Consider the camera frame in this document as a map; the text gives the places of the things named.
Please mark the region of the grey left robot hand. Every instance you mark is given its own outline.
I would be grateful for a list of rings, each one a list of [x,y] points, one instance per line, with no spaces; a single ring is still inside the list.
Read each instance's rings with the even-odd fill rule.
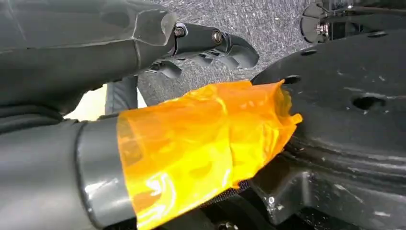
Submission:
[[[0,227],[152,230],[252,178],[302,122],[284,80],[210,84],[138,109],[131,77],[256,50],[144,0],[0,3]]]

